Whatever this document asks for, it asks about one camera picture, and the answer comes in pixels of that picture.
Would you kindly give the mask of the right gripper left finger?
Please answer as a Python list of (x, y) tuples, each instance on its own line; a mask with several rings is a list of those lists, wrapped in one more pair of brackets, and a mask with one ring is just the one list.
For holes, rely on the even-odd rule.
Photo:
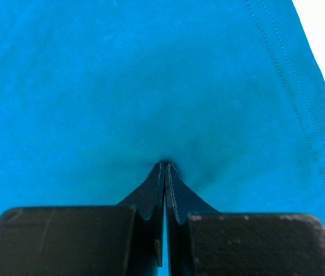
[(116, 205), (13, 208), (0, 215), (0, 275), (157, 275), (164, 165)]

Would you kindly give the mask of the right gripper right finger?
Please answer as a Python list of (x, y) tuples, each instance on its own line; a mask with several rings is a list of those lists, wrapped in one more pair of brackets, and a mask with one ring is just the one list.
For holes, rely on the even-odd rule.
[(297, 213), (222, 213), (165, 164), (170, 275), (325, 275), (325, 226)]

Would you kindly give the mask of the blue t shirt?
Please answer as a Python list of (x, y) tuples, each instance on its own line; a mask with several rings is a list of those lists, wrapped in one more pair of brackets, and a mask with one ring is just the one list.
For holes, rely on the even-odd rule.
[(155, 163), (325, 225), (325, 80), (292, 1), (0, 1), (0, 214), (111, 205)]

